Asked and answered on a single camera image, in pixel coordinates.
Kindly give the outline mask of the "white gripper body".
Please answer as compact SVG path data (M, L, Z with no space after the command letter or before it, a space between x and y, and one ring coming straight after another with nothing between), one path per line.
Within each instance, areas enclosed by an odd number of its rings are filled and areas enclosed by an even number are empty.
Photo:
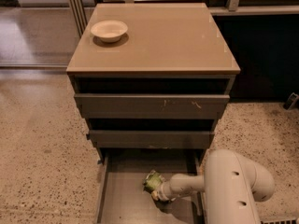
M171 200L171 190L169 188L168 182L163 182L157 188L157 195L158 195L158 199L162 202L167 202Z

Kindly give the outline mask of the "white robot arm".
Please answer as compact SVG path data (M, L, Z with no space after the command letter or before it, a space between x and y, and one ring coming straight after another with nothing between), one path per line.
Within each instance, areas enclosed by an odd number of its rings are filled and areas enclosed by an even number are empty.
M202 192L206 224L261 224L256 203L269 200L274 191L274 177L260 163L217 149L207 157L202 175L175 174L150 194L155 201L167 202Z

